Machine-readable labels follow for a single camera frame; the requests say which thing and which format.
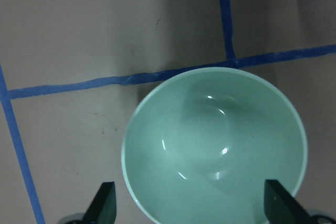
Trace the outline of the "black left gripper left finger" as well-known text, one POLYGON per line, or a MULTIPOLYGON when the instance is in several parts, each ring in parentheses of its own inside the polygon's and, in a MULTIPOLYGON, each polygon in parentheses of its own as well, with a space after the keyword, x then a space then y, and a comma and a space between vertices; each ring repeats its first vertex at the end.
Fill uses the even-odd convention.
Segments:
POLYGON ((114 182, 101 184, 93 201, 83 216, 83 223, 114 223, 117 216, 117 201, 114 182))

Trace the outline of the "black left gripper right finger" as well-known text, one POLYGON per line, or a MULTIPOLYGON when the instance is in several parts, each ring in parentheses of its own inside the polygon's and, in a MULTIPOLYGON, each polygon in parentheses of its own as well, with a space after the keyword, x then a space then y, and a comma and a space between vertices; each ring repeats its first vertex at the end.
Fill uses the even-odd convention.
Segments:
POLYGON ((264 212, 269 223, 311 223, 307 211, 275 179, 265 180, 264 212))

